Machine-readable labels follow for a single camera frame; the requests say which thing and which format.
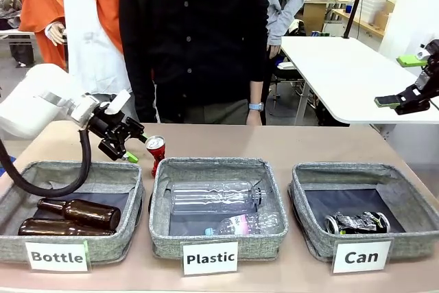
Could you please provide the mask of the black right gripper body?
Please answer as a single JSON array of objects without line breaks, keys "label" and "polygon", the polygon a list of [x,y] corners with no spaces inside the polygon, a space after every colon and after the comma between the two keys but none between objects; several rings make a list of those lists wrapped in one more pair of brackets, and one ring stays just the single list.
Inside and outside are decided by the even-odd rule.
[{"label": "black right gripper body", "polygon": [[438,96],[438,39],[421,45],[415,55],[419,58],[428,57],[428,59],[414,84],[427,99],[435,98]]}]

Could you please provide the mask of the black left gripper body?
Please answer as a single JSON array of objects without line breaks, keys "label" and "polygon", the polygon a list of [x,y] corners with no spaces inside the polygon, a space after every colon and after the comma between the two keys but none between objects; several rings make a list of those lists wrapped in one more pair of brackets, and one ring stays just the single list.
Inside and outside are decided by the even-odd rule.
[{"label": "black left gripper body", "polygon": [[93,111],[88,121],[88,129],[101,141],[98,148],[111,160],[117,161],[117,153],[126,150],[125,142],[134,139],[134,133],[144,131],[144,125],[131,117],[125,117],[120,110],[114,115],[107,115],[108,102],[103,102]]}]

